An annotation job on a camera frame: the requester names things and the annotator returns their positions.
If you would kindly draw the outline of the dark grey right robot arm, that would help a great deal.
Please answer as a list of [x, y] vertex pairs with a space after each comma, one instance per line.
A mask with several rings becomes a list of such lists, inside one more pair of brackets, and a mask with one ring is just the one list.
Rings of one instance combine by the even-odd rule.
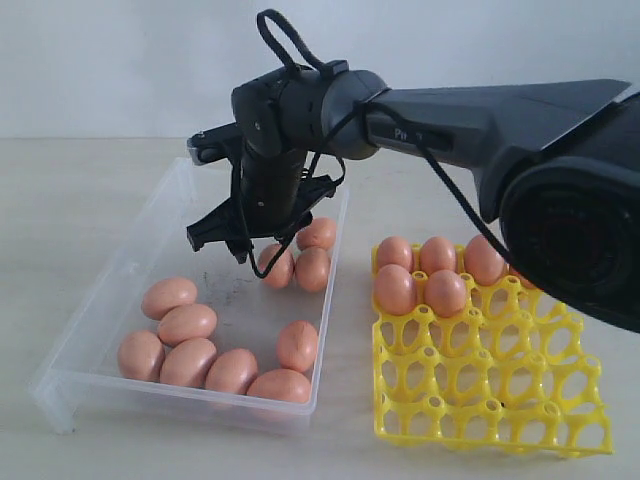
[[231, 195], [190, 225], [244, 262], [256, 238], [288, 244], [337, 182], [308, 154], [364, 160], [382, 148], [469, 170], [480, 231], [536, 287], [627, 331], [639, 328], [639, 94], [613, 79], [393, 90], [336, 63], [279, 68], [236, 87], [232, 123], [188, 141], [226, 159]]

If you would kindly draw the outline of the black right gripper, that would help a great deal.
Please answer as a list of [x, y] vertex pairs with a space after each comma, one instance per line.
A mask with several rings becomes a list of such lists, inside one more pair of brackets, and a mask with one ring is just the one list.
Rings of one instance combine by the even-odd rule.
[[342, 183], [328, 175], [305, 176], [306, 157], [301, 149], [267, 157], [244, 147], [231, 198], [186, 228], [193, 251], [224, 242], [237, 263], [245, 264], [253, 254], [251, 239], [284, 238], [306, 226], [311, 209]]

